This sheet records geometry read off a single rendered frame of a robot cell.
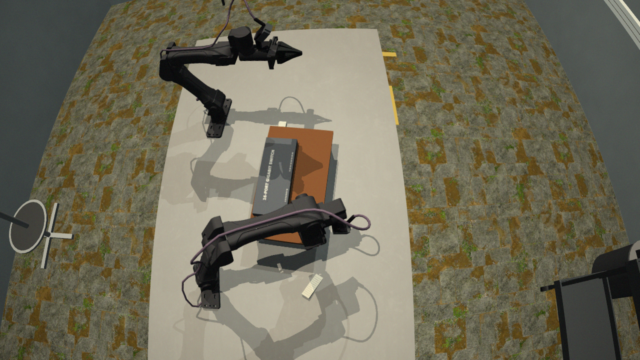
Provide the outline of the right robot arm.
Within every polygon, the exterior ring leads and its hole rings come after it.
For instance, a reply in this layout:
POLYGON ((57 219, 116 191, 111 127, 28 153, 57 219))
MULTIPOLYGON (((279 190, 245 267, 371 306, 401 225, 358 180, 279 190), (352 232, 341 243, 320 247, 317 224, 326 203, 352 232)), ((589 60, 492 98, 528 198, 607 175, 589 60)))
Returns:
POLYGON ((273 212, 254 218, 226 222, 222 222, 220 215, 211 218, 201 233, 202 248, 219 234, 226 232, 227 239, 225 235, 220 236, 202 251, 200 258, 202 265, 195 275, 196 284, 201 291, 201 307, 220 309, 219 268, 233 263, 232 251, 256 240, 275 235, 296 232, 312 235, 321 228, 322 223, 329 226, 340 221, 323 212, 292 213, 311 208, 325 210, 342 219, 347 219, 346 208, 341 198, 327 203, 316 203, 314 197, 306 193, 298 194, 291 203, 273 212))

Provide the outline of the grey network switch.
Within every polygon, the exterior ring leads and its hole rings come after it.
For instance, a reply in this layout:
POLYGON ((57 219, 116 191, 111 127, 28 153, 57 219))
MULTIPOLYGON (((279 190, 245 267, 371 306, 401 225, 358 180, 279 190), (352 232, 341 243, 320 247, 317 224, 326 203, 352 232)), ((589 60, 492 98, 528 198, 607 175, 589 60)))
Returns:
POLYGON ((297 139, 266 137, 254 195, 253 216, 269 214, 290 203, 297 139))

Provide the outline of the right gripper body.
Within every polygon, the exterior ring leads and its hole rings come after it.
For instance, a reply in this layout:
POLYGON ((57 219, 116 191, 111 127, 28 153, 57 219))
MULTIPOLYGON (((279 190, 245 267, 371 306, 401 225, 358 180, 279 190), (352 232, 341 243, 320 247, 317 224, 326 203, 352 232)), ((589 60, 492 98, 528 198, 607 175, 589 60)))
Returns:
MULTIPOLYGON (((343 223, 342 221, 330 224, 329 226, 333 227, 334 232, 347 232, 346 224, 343 223)), ((304 234, 302 231, 298 232, 300 239, 307 251, 319 245, 323 245, 327 243, 327 239, 325 237, 325 234, 326 234, 325 228, 329 226, 326 226, 326 224, 323 224, 323 223, 320 224, 320 228, 314 234, 304 234)))

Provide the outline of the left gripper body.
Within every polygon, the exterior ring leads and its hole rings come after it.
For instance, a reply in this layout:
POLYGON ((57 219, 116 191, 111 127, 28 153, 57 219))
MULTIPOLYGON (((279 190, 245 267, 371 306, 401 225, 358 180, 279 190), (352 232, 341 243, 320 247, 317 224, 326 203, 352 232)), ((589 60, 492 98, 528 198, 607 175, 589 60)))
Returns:
POLYGON ((257 41, 259 36, 262 35, 264 28, 264 26, 261 26, 261 28, 259 28, 259 30, 257 30, 256 34, 254 35, 255 45, 253 48, 253 60, 268 61, 269 69, 274 69, 275 60, 277 60, 277 64, 279 64, 277 52, 279 47, 278 36, 274 36, 272 39, 269 39, 269 41, 257 41), (277 41, 278 43, 276 43, 277 41))

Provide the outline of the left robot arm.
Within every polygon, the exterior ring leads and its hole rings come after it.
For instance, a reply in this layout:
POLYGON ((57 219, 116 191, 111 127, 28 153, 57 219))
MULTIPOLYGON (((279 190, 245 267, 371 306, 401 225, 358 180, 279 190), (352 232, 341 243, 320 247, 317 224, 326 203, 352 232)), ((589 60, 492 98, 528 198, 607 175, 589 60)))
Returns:
POLYGON ((206 109, 211 120, 206 131, 208 138, 221 138, 227 115, 232 104, 230 98, 219 89, 209 87, 194 76, 185 64, 211 64, 216 66, 235 65, 237 58, 240 61, 255 61, 253 49, 255 48, 251 30, 248 26, 241 26, 230 30, 228 41, 218 41, 213 47, 178 47, 170 42, 163 54, 158 75, 167 82, 181 85, 186 91, 192 93, 206 109), (170 52, 170 53, 169 53, 170 52), (169 54, 169 55, 168 55, 169 54))

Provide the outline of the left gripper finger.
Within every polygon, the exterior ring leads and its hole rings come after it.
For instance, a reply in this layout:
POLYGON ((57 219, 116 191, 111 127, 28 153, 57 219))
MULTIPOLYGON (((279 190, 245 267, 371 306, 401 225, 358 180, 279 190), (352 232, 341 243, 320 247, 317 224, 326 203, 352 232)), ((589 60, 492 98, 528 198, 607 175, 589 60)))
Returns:
MULTIPOLYGON (((284 47, 284 48, 288 48, 288 49, 293 49, 293 50, 301 51, 301 50, 298 50, 297 48, 291 47, 290 45, 288 45, 288 44, 286 44, 285 42, 282 42, 282 41, 280 41, 280 42, 279 42, 278 47, 284 47)), ((302 51, 301 51, 301 52, 302 52, 302 51)), ((293 54, 293 53, 283 53, 283 54, 284 54, 284 57, 288 57, 288 56, 291 56, 291 55, 295 55, 295 54, 293 54)))
POLYGON ((298 51, 298 50, 294 50, 292 48, 286 48, 286 47, 278 47, 277 52, 278 52, 279 64, 283 64, 288 60, 295 59, 296 57, 302 56, 302 51, 298 51), (294 55, 288 55, 287 57, 284 57, 284 53, 294 53, 294 55))

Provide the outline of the brown rectangular board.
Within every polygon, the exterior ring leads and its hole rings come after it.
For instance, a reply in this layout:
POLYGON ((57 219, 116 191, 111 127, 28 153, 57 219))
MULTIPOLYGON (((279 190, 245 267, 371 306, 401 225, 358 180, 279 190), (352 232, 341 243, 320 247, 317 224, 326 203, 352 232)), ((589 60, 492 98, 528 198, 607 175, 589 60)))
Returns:
MULTIPOLYGON (((297 139, 289 203, 301 194, 313 196, 317 204, 325 203, 333 133, 330 130, 270 126, 268 138, 297 139)), ((257 241, 265 240, 303 245, 298 232, 272 235, 257 241)))

